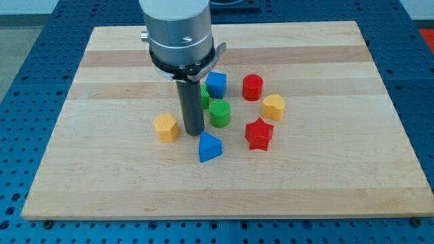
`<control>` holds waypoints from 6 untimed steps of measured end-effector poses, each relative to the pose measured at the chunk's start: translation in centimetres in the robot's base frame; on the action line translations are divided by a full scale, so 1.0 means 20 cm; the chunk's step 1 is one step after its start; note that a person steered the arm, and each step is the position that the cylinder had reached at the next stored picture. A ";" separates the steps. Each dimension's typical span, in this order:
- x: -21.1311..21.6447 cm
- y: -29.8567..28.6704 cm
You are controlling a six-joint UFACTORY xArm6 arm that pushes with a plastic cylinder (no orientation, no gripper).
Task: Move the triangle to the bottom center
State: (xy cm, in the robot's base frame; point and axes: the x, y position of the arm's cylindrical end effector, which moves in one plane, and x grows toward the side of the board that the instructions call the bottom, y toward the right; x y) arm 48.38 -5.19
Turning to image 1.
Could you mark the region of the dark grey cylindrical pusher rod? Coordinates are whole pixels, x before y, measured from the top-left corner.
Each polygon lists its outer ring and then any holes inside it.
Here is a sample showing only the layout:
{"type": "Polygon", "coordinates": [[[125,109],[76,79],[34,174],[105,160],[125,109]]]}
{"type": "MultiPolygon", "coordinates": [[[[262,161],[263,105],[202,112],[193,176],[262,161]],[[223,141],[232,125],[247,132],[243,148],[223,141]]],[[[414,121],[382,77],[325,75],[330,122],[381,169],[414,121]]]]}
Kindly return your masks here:
{"type": "Polygon", "coordinates": [[[190,136],[198,136],[205,128],[200,82],[177,81],[176,87],[185,131],[190,136]]]}

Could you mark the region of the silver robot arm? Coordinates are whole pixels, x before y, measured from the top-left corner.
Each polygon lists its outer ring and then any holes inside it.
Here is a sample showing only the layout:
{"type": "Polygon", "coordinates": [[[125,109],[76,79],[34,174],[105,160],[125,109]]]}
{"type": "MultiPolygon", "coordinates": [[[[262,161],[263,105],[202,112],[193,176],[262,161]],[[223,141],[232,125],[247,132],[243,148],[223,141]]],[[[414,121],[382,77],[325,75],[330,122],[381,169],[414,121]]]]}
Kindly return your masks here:
{"type": "Polygon", "coordinates": [[[204,130],[200,70],[214,56],[208,0],[140,0],[146,41],[154,65],[175,80],[184,128],[198,136],[204,130]]]}

